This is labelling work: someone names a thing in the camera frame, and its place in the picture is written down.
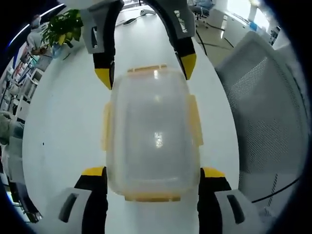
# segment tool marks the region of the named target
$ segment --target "office floor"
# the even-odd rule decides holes
[[[200,23],[197,31],[203,40],[207,55],[214,67],[223,61],[232,51],[233,47],[223,38],[224,31]]]

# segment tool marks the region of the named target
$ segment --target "mesh office chair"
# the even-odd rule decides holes
[[[233,113],[240,155],[239,190],[251,201],[300,176],[308,148],[306,109],[283,58],[249,32],[215,68]],[[294,187],[256,203],[278,215]]]

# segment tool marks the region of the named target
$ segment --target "transparent container lid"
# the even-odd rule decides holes
[[[198,145],[184,75],[166,66],[116,79],[107,123],[110,188],[127,200],[179,200],[199,183]]]

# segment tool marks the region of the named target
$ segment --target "desk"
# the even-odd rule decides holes
[[[238,18],[234,14],[227,13],[228,20],[227,26],[225,28],[223,37],[226,39],[231,46],[236,47],[237,44],[245,37],[245,35],[252,31],[249,24],[246,23],[244,20]],[[270,42],[271,36],[263,31],[261,28],[257,28],[256,31],[266,42]]]
[[[131,8],[118,20],[139,15]],[[147,15],[115,31],[115,77],[129,68],[166,63],[181,69],[158,16]],[[232,188],[238,188],[239,156],[230,105],[221,82],[199,44],[197,62],[188,81],[195,94],[204,145],[201,165],[218,168]],[[97,78],[92,55],[82,48],[65,61],[54,60],[43,74],[32,98],[23,142],[27,191],[44,216],[47,202],[66,187],[73,187],[81,172],[105,165],[101,150],[103,109],[110,92]],[[136,203],[108,190],[106,232],[198,233],[197,191],[180,202]]]

